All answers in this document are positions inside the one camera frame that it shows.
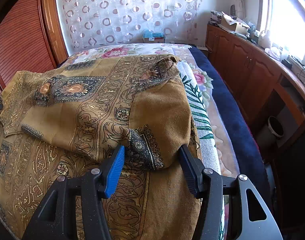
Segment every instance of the trash can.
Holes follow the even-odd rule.
[[[276,117],[270,116],[267,124],[260,130],[256,136],[256,142],[260,149],[270,148],[275,141],[283,137],[284,129]]]

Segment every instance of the wooden cabinet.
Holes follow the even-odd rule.
[[[209,61],[234,96],[248,125],[258,116],[281,74],[280,67],[259,47],[208,25]]]
[[[215,60],[215,47],[216,47],[216,40],[217,40],[217,30],[213,26],[209,26],[207,28],[207,39],[206,39],[206,46],[211,49],[209,53],[208,59],[213,64]]]
[[[251,72],[237,100],[247,123],[259,113],[277,83],[281,70],[262,52],[253,51]]]
[[[221,76],[224,75],[232,47],[231,35],[217,27],[208,25],[205,43],[212,52],[208,59]]]
[[[250,74],[252,52],[252,48],[247,44],[237,40],[232,43],[232,48],[229,51],[230,58],[226,62],[225,73],[222,78],[235,98],[239,97]]]
[[[229,33],[219,33],[217,35],[217,46],[216,46],[216,55],[214,60],[214,67],[217,69],[221,76],[225,75],[225,72],[228,67],[229,57],[231,54],[231,35]]]

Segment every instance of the white wall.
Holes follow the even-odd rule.
[[[223,11],[230,14],[230,7],[233,5],[233,0],[203,0],[198,10],[197,33],[198,40],[196,45],[205,46],[207,24],[211,18],[211,10]]]
[[[259,0],[245,0],[245,16],[246,19],[257,25],[259,12]]]

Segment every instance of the patterned cloth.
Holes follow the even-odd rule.
[[[218,160],[216,137],[210,127],[211,115],[208,118],[200,97],[201,91],[206,88],[196,83],[191,69],[195,61],[188,50],[190,46],[129,46],[136,50],[127,57],[120,57],[120,54],[115,57],[114,53],[125,51],[125,47],[113,46],[103,48],[101,52],[91,50],[88,55],[85,52],[70,59],[74,62],[68,61],[61,68],[44,74],[18,72],[3,91],[5,106],[0,113],[0,219],[15,236],[21,237],[33,211],[58,175],[83,175],[108,157],[117,142],[129,146],[130,151],[116,193],[104,202],[108,225],[115,228],[111,234],[123,239],[139,236],[147,239],[186,239],[192,234],[199,204],[187,190],[175,152],[181,144],[189,142],[193,154],[200,156],[202,151],[205,166],[221,172],[222,161]],[[155,55],[134,56],[152,50]],[[176,76],[178,70],[176,72],[172,68],[178,59],[163,53],[180,55],[187,60],[189,65],[179,63],[181,78],[187,76],[183,80],[185,85]],[[134,58],[140,59],[142,64],[131,64]],[[129,73],[128,67],[135,71],[130,76],[124,75]],[[116,91],[117,80],[126,82],[120,92]],[[104,89],[105,84],[108,86],[103,98],[99,91]],[[195,93],[195,98],[188,92]],[[120,95],[122,102],[115,100],[115,96],[108,100],[111,93]],[[187,97],[183,96],[185,94],[198,103],[188,98],[189,106]],[[98,120],[100,128],[93,125],[97,117],[92,114],[92,109],[96,113],[106,113],[109,102],[113,103],[108,106],[111,111],[108,111],[109,118],[106,120],[111,122],[103,124]],[[185,114],[187,109],[183,111],[185,104],[195,115],[196,126],[190,111],[189,115]],[[165,106],[166,110],[161,111],[161,106]],[[140,109],[149,109],[153,114]],[[78,113],[76,123],[69,118],[70,112]],[[167,130],[165,122],[161,123],[166,128],[160,130],[163,118],[176,134]],[[91,144],[92,138],[97,143]],[[135,147],[139,145],[143,146],[141,151]],[[153,157],[152,161],[146,157],[149,156],[147,153]],[[76,216],[78,237],[83,239],[80,198],[76,198]],[[172,230],[172,225],[180,229]]]
[[[232,143],[229,139],[225,126],[221,120],[216,103],[214,102],[211,96],[212,85],[211,82],[203,81],[205,78],[202,75],[202,70],[197,67],[195,59],[189,51],[191,46],[185,44],[167,44],[167,43],[135,43],[135,44],[125,44],[125,45],[112,45],[100,47],[97,49],[85,50],[79,53],[75,53],[70,56],[68,60],[64,63],[63,67],[68,69],[73,69],[79,65],[88,66],[92,64],[93,60],[103,59],[103,58],[115,58],[121,56],[133,56],[133,55],[149,55],[149,54],[173,54],[181,59],[184,59],[185,62],[189,65],[184,65],[181,67],[182,77],[187,75],[192,81],[196,81],[200,92],[205,95],[205,92],[208,93],[208,97],[203,96],[203,103],[206,104],[208,108],[208,114],[211,120],[211,126],[213,133],[215,135],[214,139],[216,142],[217,153],[219,155],[219,163],[221,167],[221,174],[225,176],[236,177],[239,174],[238,163],[236,161],[234,149]],[[201,141],[201,145],[206,144],[205,140]],[[209,159],[208,165],[212,165],[210,160],[213,160],[214,156]]]

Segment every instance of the cardboard box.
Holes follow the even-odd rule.
[[[225,20],[221,21],[221,25],[226,27],[229,30],[232,30],[234,32],[243,34],[246,36],[247,32],[248,32],[248,28],[243,27],[240,23],[234,23],[232,25],[229,25]]]
[[[142,38],[144,43],[165,43],[165,38],[163,37],[153,37],[153,38]]]
[[[224,14],[224,17],[221,21],[221,25],[229,30],[243,34],[245,36],[248,32],[248,29],[250,29],[250,27],[246,23],[244,23],[242,20],[240,20],[239,18],[237,18],[237,20],[233,20],[227,14]]]

